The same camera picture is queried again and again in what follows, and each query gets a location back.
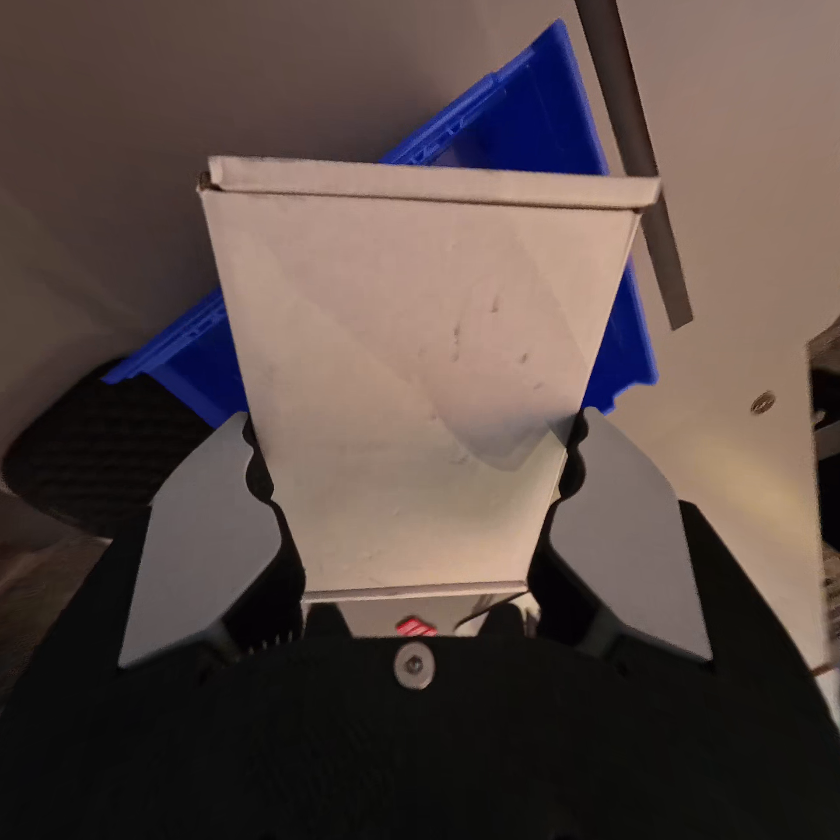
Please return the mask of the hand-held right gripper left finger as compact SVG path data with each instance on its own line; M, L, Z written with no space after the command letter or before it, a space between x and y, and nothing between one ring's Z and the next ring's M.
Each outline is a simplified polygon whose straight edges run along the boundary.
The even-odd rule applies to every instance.
M247 413L232 415L166 478L151 503L119 653L129 668L196 642L223 656L302 630L303 574Z

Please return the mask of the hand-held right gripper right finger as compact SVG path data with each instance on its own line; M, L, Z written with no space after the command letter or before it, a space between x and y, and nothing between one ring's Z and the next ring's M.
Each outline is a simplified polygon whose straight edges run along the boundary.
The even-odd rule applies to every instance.
M528 572L537 637L598 658L634 639L711 661L677 495L654 462L588 407L559 490Z

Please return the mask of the white cardboard box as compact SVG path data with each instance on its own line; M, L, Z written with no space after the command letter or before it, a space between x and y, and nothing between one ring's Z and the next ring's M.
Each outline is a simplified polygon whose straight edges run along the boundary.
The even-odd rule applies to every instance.
M197 191L304 611L405 642L524 593L660 179L219 154Z

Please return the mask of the blue plastic bin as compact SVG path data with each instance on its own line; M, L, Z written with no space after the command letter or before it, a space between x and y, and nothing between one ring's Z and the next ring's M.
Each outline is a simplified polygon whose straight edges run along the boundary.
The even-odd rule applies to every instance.
M552 23L505 66L480 79L381 163L608 175L609 166L567 27ZM200 300L141 349L104 365L105 385L148 375L211 427L247 412L221 290ZM606 323L582 406L603 415L658 371L631 258Z

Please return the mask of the black round pad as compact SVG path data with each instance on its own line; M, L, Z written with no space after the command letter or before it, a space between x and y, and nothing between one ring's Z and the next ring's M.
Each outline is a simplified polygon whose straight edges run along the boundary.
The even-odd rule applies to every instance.
M149 375L109 385L105 369L84 376L16 437L2 477L34 509L111 539L214 429Z

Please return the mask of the dark grey strip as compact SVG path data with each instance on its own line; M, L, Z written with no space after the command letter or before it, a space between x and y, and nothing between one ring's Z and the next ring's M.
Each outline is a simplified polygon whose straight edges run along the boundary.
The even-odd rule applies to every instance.
M576 1L624 171L659 177L653 141L616 1ZM671 331L694 318L664 192L643 216L643 231Z

